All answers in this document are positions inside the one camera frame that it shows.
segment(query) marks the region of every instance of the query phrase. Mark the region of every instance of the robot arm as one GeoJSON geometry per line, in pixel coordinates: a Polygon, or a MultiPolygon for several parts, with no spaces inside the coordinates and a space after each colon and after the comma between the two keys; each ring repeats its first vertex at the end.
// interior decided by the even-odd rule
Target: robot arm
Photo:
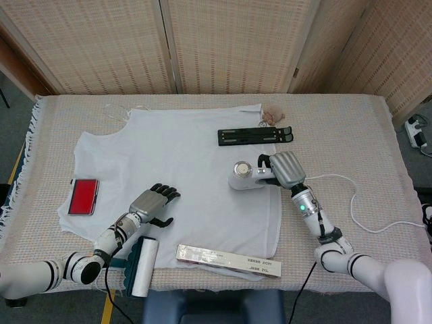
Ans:
{"type": "Polygon", "coordinates": [[[291,190],[291,199],[302,214],[311,234],[320,246],[315,260],[326,271],[344,273],[364,284],[391,305],[393,324],[432,323],[432,274],[422,263],[398,260],[388,265],[354,252],[353,247],[334,227],[313,191],[303,184],[306,175],[293,152],[259,157],[259,167],[239,162],[229,178],[237,190],[277,184],[291,190]]]}
{"type": "Polygon", "coordinates": [[[122,248],[141,226],[150,223],[158,227],[168,226],[173,219],[161,221],[155,215],[175,197],[175,188],[155,184],[144,191],[112,226],[106,229],[94,243],[93,255],[71,253],[62,259],[54,259],[23,265],[0,265],[0,295],[16,300],[56,288],[62,279],[79,284],[90,284],[101,272],[104,264],[122,248]]]}

